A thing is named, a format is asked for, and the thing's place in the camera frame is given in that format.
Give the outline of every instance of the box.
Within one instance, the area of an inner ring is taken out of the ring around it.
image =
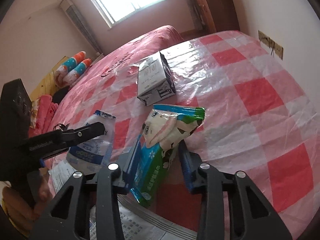
[[[175,95],[172,75],[168,62],[161,52],[141,60],[138,72],[139,98],[146,106]]]

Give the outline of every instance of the tablecloth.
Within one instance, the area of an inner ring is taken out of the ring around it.
[[[138,69],[130,64],[138,52],[94,65],[63,99],[50,128],[79,127],[100,109],[117,117],[112,160],[132,146],[151,110],[136,98]],[[161,103],[206,108],[203,125],[186,140],[189,150],[220,171],[245,171],[296,239],[320,206],[319,115],[303,90],[259,41],[237,31],[162,53],[177,94]],[[197,230],[200,197],[188,194],[175,163],[153,210]]]

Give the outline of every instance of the silver screw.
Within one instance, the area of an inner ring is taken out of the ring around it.
[[[200,168],[203,170],[208,170],[210,168],[210,165],[208,163],[201,163]]]
[[[109,164],[108,169],[111,170],[111,171],[115,171],[116,169],[118,169],[118,167],[119,167],[118,164],[111,163],[111,164]]]
[[[77,171],[73,174],[73,177],[76,179],[81,178],[81,176],[82,176],[82,172],[80,172],[80,171]]]
[[[237,172],[237,176],[238,176],[239,178],[244,178],[244,177],[245,177],[245,173],[244,173],[243,171],[238,171],[238,172]]]

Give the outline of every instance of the electrical outlet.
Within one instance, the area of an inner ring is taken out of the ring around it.
[[[259,41],[261,41],[263,44],[267,45],[268,47],[270,47],[270,38],[265,35],[263,32],[258,31],[258,36],[259,36]]]
[[[283,47],[276,43],[273,39],[269,36],[265,35],[262,31],[258,31],[259,40],[267,45],[269,48],[274,50],[274,53],[279,56],[280,59],[283,60]]]

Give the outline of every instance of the plastic table cover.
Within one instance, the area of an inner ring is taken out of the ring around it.
[[[136,98],[138,68],[130,64],[156,51],[138,41],[95,64],[63,99],[49,130],[57,123],[77,128],[99,109],[117,117],[112,160],[128,150],[152,109]],[[320,206],[319,115],[303,90],[259,41],[237,31],[162,53],[177,94],[160,103],[206,108],[188,149],[220,171],[245,171],[296,239]],[[176,159],[151,209],[196,231],[200,202],[187,192]]]

